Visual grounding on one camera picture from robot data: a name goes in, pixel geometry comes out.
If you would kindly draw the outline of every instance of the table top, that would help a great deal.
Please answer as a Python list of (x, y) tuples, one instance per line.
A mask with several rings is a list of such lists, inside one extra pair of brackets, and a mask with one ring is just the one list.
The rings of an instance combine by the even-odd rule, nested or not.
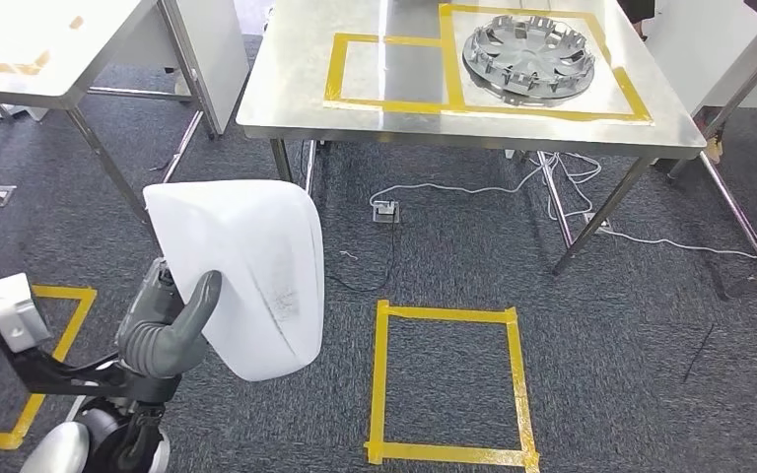
[(156, 0), (0, 0), (0, 102), (76, 105)]
[[(595, 77), (505, 103), (462, 62), (498, 15), (561, 21)], [(237, 115), (249, 137), (393, 141), (693, 159), (706, 145), (616, 0), (278, 0)]]

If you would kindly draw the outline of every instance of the stainless steel table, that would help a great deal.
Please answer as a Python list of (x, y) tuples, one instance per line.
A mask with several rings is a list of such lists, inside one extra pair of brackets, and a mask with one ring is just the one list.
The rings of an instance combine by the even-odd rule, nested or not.
[[(191, 85), (191, 96), (93, 88), (92, 83), (108, 60), (156, 5), (165, 19), (182, 73)], [(152, 226), (143, 204), (78, 104), (87, 93), (201, 103), (195, 67), (174, 0), (0, 0), (0, 103), (65, 110), (150, 233)], [(172, 175), (202, 115), (201, 108), (193, 115), (178, 151), (168, 162), (164, 181)]]
[[(718, 111), (718, 114), (709, 123), (707, 123), (706, 129), (704, 130), (704, 136), (707, 138), (716, 136), (716, 133), (722, 127), (722, 125), (726, 123), (726, 121), (738, 109), (744, 99), (746, 99), (747, 96), (749, 96), (753, 89), (757, 86), (757, 34), (756, 37), (753, 38), (753, 40), (750, 42), (750, 44), (747, 45), (747, 48), (744, 50), (744, 52), (738, 57), (738, 59), (736, 59), (735, 63), (726, 71), (726, 74), (724, 76), (729, 76), (731, 79), (743, 78), (744, 81), (742, 83), (739, 83), (740, 85), (734, 91), (731, 99), (724, 105), (724, 107), (721, 108), (721, 110)], [(757, 234), (753, 229), (753, 226), (750, 224), (750, 220), (744, 214), (741, 205), (732, 195), (732, 192), (729, 190), (729, 187), (723, 180), (721, 173), (718, 171), (718, 169), (716, 169), (712, 161), (707, 158), (707, 155), (705, 153), (701, 153), (699, 157), (704, 165), (704, 169), (716, 184), (716, 187), (719, 189), (719, 192), (721, 193), (723, 199), (726, 201), (727, 206), (735, 217), (735, 220), (741, 226), (741, 230), (747, 237), (747, 241), (753, 247), (753, 250), (757, 255)], [(676, 164), (668, 174), (669, 181), (676, 179), (683, 171), (683, 169), (685, 169), (688, 163), (688, 161), (684, 161)], [(745, 279), (738, 282), (731, 288), (727, 288), (725, 293), (728, 297), (736, 297), (743, 291), (751, 287), (753, 284), (757, 284), (757, 271), (747, 276)]]
[[(459, 51), (475, 27), (504, 14), (548, 16), (585, 34), (597, 57), (588, 90), (505, 103), (478, 87)], [(653, 159), (690, 160), (706, 145), (616, 0), (278, 0), (237, 123), (271, 140), (285, 180), (284, 139), (638, 157), (575, 240), (563, 226), (568, 249), (556, 273)]]

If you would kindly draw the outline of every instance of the white cable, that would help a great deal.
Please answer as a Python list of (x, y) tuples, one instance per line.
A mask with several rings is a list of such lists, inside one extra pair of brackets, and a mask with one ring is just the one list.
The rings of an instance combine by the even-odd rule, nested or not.
[(375, 194), (373, 194), (373, 196), (370, 197), (370, 205), (371, 206), (375, 206), (376, 204), (374, 204), (374, 202), (376, 202), (376, 198), (379, 197), (380, 195), (384, 195), (387, 192), (390, 192), (391, 190), (396, 190), (396, 189), (421, 189), (422, 187), (433, 187), (435, 189), (442, 189), (442, 190), (459, 190), (459, 191), (465, 192), (467, 194), (479, 194), (480, 192), (486, 192), (486, 191), (489, 191), (489, 190), (497, 190), (497, 191), (500, 191), (500, 192), (507, 192), (507, 193), (510, 193), (510, 194), (514, 194), (514, 193), (516, 193), (516, 192), (518, 192), (520, 190), (520, 188), (524, 185), (525, 182), (527, 182), (529, 180), (530, 177), (532, 177), (533, 175), (535, 175), (540, 170), (541, 170), (541, 168), (533, 169), (532, 172), (530, 172), (529, 174), (527, 174), (526, 177), (524, 177), (523, 180), (514, 189), (505, 189), (503, 187), (483, 187), (482, 189), (469, 190), (469, 189), (466, 189), (464, 187), (452, 187), (452, 186), (448, 186), (448, 185), (434, 184), (432, 182), (423, 182), (421, 184), (413, 184), (413, 185), (407, 185), (407, 184), (393, 185), (391, 187), (388, 187), (385, 190), (380, 190), (379, 192), (376, 192)]
[[(564, 156), (569, 156), (572, 158), (577, 158), (579, 160), (582, 160), (592, 166), (594, 166), (593, 169), (587, 170), (585, 172), (569, 172), (567, 170), (567, 167), (564, 164), (564, 161), (562, 161), (562, 154), (561, 153), (547, 153), (547, 152), (540, 152), (539, 153), (539, 160), (544, 160), (544, 163), (547, 164), (547, 166), (550, 168), (550, 171), (555, 170), (558, 166), (561, 166), (562, 170), (564, 171), (565, 176), (567, 177), (567, 180), (570, 181), (570, 183), (573, 185), (573, 187), (576, 189), (576, 192), (579, 194), (580, 197), (584, 200), (584, 202), (587, 204), (587, 208), (584, 210), (578, 210), (575, 212), (570, 212), (565, 214), (565, 218), (573, 217), (577, 215), (583, 215), (587, 214), (589, 212), (592, 212), (593, 210), (593, 202), (587, 198), (584, 192), (582, 192), (582, 189), (580, 188), (581, 184), (584, 184), (594, 177), (598, 176), (602, 172), (602, 165), (599, 163), (599, 161), (594, 160), (593, 158), (589, 158), (587, 156), (583, 156), (577, 153), (565, 153)], [(525, 182), (527, 182), (531, 177), (533, 177), (537, 172), (541, 170), (541, 162), (538, 163), (533, 161), (532, 158), (528, 159), (531, 163), (535, 165), (535, 169), (532, 170), (529, 174), (526, 175), (526, 177), (517, 185), (515, 189), (504, 189), (502, 187), (484, 187), (482, 189), (477, 190), (468, 190), (463, 187), (451, 187), (446, 185), (439, 185), (439, 184), (433, 184), (432, 182), (424, 182), (421, 184), (414, 184), (414, 185), (393, 185), (391, 187), (388, 187), (385, 190), (381, 190), (375, 194), (373, 194), (372, 197), (370, 197), (370, 205), (374, 206), (374, 202), (376, 201), (376, 198), (380, 195), (383, 195), (387, 192), (390, 192), (391, 190), (395, 189), (419, 189), (422, 187), (433, 187), (437, 189), (442, 190), (459, 190), (462, 192), (466, 192), (469, 194), (476, 194), (479, 192), (484, 192), (488, 190), (497, 190), (501, 192), (508, 192), (508, 193), (515, 193), (517, 192)], [(541, 177), (541, 182), (544, 184), (544, 186), (547, 186), (547, 179), (546, 177)], [(550, 218), (550, 220), (556, 221), (556, 217), (553, 215), (553, 209), (552, 209), (552, 198), (547, 195), (547, 216)], [(716, 254), (734, 254), (738, 256), (744, 256), (745, 258), (751, 258), (751, 259), (757, 259), (757, 256), (750, 253), (745, 253), (743, 251), (736, 251), (732, 249), (714, 249), (709, 248), (706, 246), (692, 246), (689, 244), (681, 244), (677, 243), (675, 241), (672, 241), (670, 239), (661, 238), (661, 239), (643, 239), (643, 238), (637, 238), (634, 236), (622, 234), (619, 232), (613, 232), (608, 229), (599, 228), (599, 232), (602, 232), (604, 234), (608, 234), (614, 237), (622, 237), (625, 239), (629, 239), (630, 241), (635, 241), (637, 243), (645, 243), (645, 244), (661, 244), (666, 243), (670, 244), (672, 246), (675, 246), (677, 248), (681, 249), (689, 249), (694, 251), (709, 251), (710, 253), (716, 253)]]
[(688, 244), (680, 244), (675, 243), (674, 241), (670, 239), (641, 239), (641, 238), (634, 238), (630, 235), (620, 234), (619, 232), (612, 232), (608, 229), (599, 228), (599, 231), (604, 234), (614, 235), (615, 237), (622, 237), (625, 239), (629, 239), (631, 241), (636, 241), (637, 243), (646, 243), (646, 244), (660, 244), (660, 243), (668, 243), (672, 246), (676, 246), (681, 249), (692, 249), (695, 251), (709, 251), (710, 253), (717, 253), (717, 254), (737, 254), (739, 256), (744, 256), (745, 258), (750, 259), (757, 259), (757, 256), (755, 254), (745, 253), (744, 251), (735, 251), (732, 249), (713, 249), (713, 248), (707, 248), (705, 246), (690, 246)]

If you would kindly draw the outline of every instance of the black cable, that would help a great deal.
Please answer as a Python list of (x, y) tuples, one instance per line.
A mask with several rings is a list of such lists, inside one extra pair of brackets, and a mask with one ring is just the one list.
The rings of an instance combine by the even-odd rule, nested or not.
[(695, 365), (695, 361), (698, 360), (701, 352), (704, 351), (704, 347), (707, 345), (707, 340), (710, 339), (710, 335), (713, 333), (714, 328), (716, 328), (716, 325), (713, 323), (712, 326), (710, 326), (710, 331), (707, 332), (707, 336), (704, 337), (704, 341), (701, 342), (701, 347), (698, 348), (697, 352), (695, 352), (695, 356), (692, 358), (692, 363), (689, 364), (689, 368), (686, 370), (686, 374), (683, 375), (683, 382), (686, 382), (686, 379), (689, 378), (689, 373), (692, 372), (692, 366)]
[(346, 289), (356, 292), (356, 293), (371, 293), (373, 291), (379, 291), (384, 288), (384, 286), (387, 285), (387, 283), (390, 281), (390, 274), (393, 272), (393, 268), (396, 266), (396, 224), (391, 224), (390, 227), (390, 253), (387, 256), (387, 264), (386, 264), (386, 271), (384, 272), (384, 280), (381, 281), (381, 284), (378, 286), (375, 286), (374, 288), (356, 288), (353, 286), (350, 286), (349, 284), (343, 282), (340, 278), (337, 276), (333, 276), (331, 274), (327, 274), (326, 277), (328, 279), (331, 279), (332, 281), (340, 284), (341, 286), (345, 287)]

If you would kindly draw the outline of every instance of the yellow tape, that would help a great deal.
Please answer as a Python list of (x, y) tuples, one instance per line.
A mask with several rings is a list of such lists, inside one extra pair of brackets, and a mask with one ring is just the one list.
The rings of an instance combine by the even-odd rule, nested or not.
[(84, 23), (86, 23), (86, 21), (83, 20), (83, 17), (78, 16), (71, 21), (71, 25), (68, 25), (68, 28), (70, 28), (71, 30), (78, 30)]
[(442, 4), (439, 9), (440, 37), (443, 40), (443, 71), (446, 75), (448, 104), (462, 109), (465, 106), (465, 98), (462, 96), (462, 81), (459, 76), (459, 62), (454, 43), (454, 22), (450, 6), (450, 4)]
[(450, 461), (482, 465), (523, 466), (526, 453), (518, 450), (497, 450), (467, 446), (423, 445), (387, 442), (383, 444), (387, 458), (399, 460)]
[(381, 465), (383, 459), (381, 445), (384, 442), (384, 396), (387, 379), (387, 328), (390, 301), (378, 301), (376, 307), (376, 348), (373, 359), (373, 407), (370, 415), (370, 442), (367, 459)]
[(523, 373), (523, 354), (520, 349), (520, 334), (517, 331), (517, 311), (514, 307), (508, 310), (512, 320), (507, 322), (507, 339), (510, 349), (510, 365), (512, 367), (512, 385), (515, 393), (515, 409), (517, 414), (517, 433), (520, 449), (534, 458), (537, 467), (538, 453), (535, 451), (535, 436), (532, 434), (532, 420), (529, 416), (529, 396), (526, 393), (526, 377)]
[[(77, 16), (74, 18), (74, 20), (71, 21), (71, 23), (68, 25), (68, 28), (71, 30), (78, 30), (82, 27), (86, 22), (83, 19), (83, 17)], [(35, 76), (39, 72), (41, 72), (41, 69), (47, 65), (47, 63), (50, 61), (50, 51), (46, 50), (42, 54), (39, 55), (39, 58), (34, 61), (32, 64), (10, 64), (6, 62), (0, 62), (0, 73), (5, 74), (15, 74), (19, 73), (26, 76)]]
[[(53, 358), (60, 362), (65, 360), (71, 345), (77, 338), (77, 333), (83, 325), (95, 298), (97, 291), (92, 288), (65, 288), (58, 286), (33, 286), (34, 295), (39, 298), (78, 300), (77, 308), (71, 315), (65, 331), (59, 338), (56, 348), (53, 350)], [(43, 394), (31, 394), (28, 402), (22, 409), (16, 425), (11, 432), (0, 432), (0, 450), (13, 450), (19, 447), (25, 439), (25, 435), (31, 428), (41, 403), (44, 400)]]
[(388, 313), (397, 317), (448, 320), (454, 322), (507, 323), (515, 318), (508, 311), (459, 310), (452, 308), (389, 307)]
[[(457, 322), (504, 323), (507, 326), (507, 343), (510, 351), (513, 389), (518, 425), (520, 450), (473, 448), (451, 445), (426, 445), (384, 441), (384, 409), (387, 378), (387, 334), (389, 317), (432, 319)], [(370, 439), (364, 443), (370, 463), (381, 464), (385, 458), (405, 460), (450, 461), (489, 465), (522, 466), (526, 473), (539, 473), (539, 455), (529, 419), (529, 399), (523, 375), (523, 357), (517, 329), (517, 311), (514, 307), (496, 312), (487, 310), (454, 310), (391, 306), (389, 301), (378, 301), (376, 307), (376, 351), (373, 362), (373, 405), (370, 417)]]
[[(605, 42), (605, 34), (599, 21), (591, 13), (565, 12), (557, 10), (528, 10), (520, 8), (480, 7), (474, 5), (441, 4), (439, 6), (440, 39), (413, 36), (378, 36), (375, 34), (337, 33), (332, 41), (332, 53), (329, 60), (329, 73), (326, 78), (324, 105), (341, 108), (365, 107), (397, 113), (498, 113), (509, 115), (530, 115), (560, 118), (568, 121), (652, 121), (646, 104), (634, 87), (625, 69), (613, 68), (612, 72), (617, 86), (631, 108), (631, 113), (597, 113), (590, 111), (556, 110), (532, 106), (481, 106), (465, 103), (460, 78), (459, 56), (453, 29), (453, 12), (487, 13), (496, 15), (552, 16), (559, 18), (577, 18), (584, 20), (590, 33), (599, 44), (602, 57), (612, 67), (611, 52)], [(346, 63), (347, 44), (349, 42), (368, 42), (398, 44), (409, 46), (439, 47), (443, 55), (443, 70), (446, 80), (447, 103), (421, 101), (376, 101), (358, 98), (342, 98), (344, 67)]]

